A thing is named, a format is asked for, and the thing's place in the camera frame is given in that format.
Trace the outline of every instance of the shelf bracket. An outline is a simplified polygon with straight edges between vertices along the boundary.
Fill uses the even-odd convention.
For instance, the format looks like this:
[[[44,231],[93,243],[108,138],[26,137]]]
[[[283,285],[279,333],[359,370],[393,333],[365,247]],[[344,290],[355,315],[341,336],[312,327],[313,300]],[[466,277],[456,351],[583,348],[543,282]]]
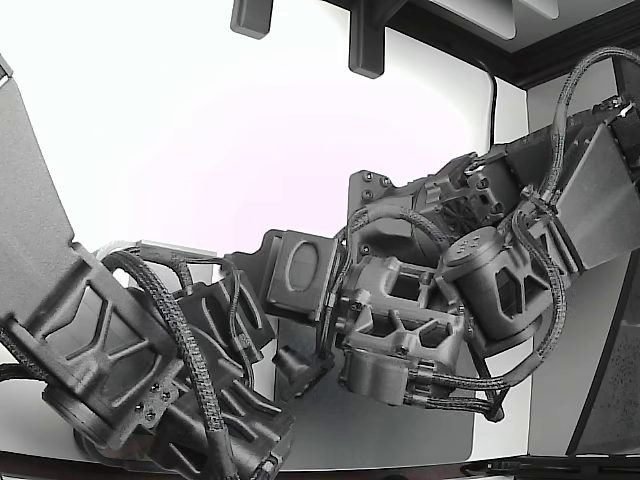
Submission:
[[[354,0],[349,32],[349,69],[368,78],[384,73],[385,26],[408,0]]]
[[[272,14],[273,0],[234,0],[231,30],[259,40],[269,33]]]

